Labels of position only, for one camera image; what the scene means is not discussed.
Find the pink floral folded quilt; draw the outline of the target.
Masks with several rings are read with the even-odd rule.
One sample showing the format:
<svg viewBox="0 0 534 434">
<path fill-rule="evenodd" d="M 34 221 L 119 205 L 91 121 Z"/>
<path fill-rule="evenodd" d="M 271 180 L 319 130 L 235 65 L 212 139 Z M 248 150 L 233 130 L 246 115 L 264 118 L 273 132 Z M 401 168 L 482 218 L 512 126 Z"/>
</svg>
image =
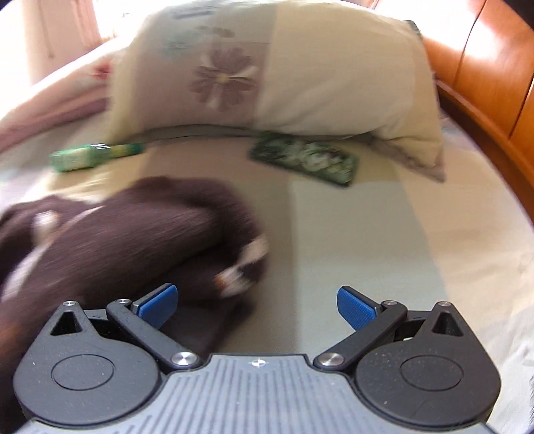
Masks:
<svg viewBox="0 0 534 434">
<path fill-rule="evenodd" d="M 118 40 L 105 42 L 34 84 L 1 116 L 1 151 L 105 110 L 112 64 L 123 49 Z"/>
</svg>

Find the dark brown fuzzy garment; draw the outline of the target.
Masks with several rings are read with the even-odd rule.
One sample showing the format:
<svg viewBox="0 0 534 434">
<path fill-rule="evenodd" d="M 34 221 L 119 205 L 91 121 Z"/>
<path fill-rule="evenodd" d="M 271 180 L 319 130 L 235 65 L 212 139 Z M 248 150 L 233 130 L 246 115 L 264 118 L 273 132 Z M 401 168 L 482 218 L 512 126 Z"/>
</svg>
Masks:
<svg viewBox="0 0 534 434">
<path fill-rule="evenodd" d="M 266 268 L 268 243 L 251 209 L 210 179 L 144 178 L 98 203 L 50 195 L 1 217 L 1 430 L 24 424 L 13 376 L 66 300 L 88 309 L 136 300 L 170 283 L 178 310 L 164 332 L 214 352 Z"/>
</svg>

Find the floral patchwork pillow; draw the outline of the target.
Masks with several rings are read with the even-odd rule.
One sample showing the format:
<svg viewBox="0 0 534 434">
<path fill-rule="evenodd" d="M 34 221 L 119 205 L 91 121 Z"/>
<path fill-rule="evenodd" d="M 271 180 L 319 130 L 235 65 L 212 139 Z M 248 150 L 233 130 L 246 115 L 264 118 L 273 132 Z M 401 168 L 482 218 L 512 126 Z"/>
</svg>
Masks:
<svg viewBox="0 0 534 434">
<path fill-rule="evenodd" d="M 369 135 L 437 181 L 434 77 L 413 25 L 342 1 L 189 1 L 151 14 L 110 76 L 107 142 L 219 126 Z"/>
</svg>

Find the pastel patchwork bed sheet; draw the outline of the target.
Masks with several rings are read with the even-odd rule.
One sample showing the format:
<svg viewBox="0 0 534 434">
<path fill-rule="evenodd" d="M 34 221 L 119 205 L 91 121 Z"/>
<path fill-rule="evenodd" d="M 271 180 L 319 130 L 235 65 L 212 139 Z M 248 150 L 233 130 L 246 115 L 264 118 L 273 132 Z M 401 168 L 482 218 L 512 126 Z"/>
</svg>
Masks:
<svg viewBox="0 0 534 434">
<path fill-rule="evenodd" d="M 500 433 L 533 430 L 533 226 L 472 140 L 442 122 L 447 179 L 438 183 L 370 150 L 341 188 L 253 162 L 251 138 L 177 129 L 153 135 L 141 155 L 57 174 L 49 155 L 96 143 L 105 116 L 59 127 L 1 155 L 1 205 L 50 194 L 99 202 L 149 176 L 203 177 L 230 184 L 251 206 L 270 251 L 251 307 L 222 330 L 208 308 L 180 309 L 166 330 L 200 353 L 316 355 L 348 335 L 336 293 L 349 285 L 375 300 L 426 310 L 449 300 L 501 375 L 490 417 Z"/>
</svg>

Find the green white tube box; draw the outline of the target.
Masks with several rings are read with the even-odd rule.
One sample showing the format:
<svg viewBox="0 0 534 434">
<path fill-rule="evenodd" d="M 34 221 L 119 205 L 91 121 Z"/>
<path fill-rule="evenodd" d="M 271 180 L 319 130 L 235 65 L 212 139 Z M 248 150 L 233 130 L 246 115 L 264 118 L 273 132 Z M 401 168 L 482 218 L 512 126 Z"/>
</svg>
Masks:
<svg viewBox="0 0 534 434">
<path fill-rule="evenodd" d="M 91 169 L 106 162 L 142 154 L 145 146 L 140 143 L 107 145 L 103 143 L 71 147 L 50 154 L 49 161 L 54 170 L 67 173 Z"/>
</svg>

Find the orange wooden headboard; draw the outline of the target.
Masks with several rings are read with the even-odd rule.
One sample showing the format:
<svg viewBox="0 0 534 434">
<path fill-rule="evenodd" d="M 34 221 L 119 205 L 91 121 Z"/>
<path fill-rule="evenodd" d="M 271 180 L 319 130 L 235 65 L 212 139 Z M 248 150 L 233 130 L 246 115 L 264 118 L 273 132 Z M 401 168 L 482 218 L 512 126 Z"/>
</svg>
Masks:
<svg viewBox="0 0 534 434">
<path fill-rule="evenodd" d="M 533 214 L 533 29 L 505 1 L 366 1 L 422 33 L 442 108 Z"/>
</svg>

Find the dark green patterned packet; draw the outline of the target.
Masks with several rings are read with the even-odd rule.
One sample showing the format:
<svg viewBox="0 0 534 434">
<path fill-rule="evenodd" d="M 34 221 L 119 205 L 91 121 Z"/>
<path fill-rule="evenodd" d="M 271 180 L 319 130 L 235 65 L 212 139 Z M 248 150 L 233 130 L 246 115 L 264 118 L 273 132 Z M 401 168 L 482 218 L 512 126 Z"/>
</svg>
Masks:
<svg viewBox="0 0 534 434">
<path fill-rule="evenodd" d="M 359 165 L 358 157 L 322 141 L 264 132 L 248 153 L 249 159 L 349 187 Z"/>
</svg>

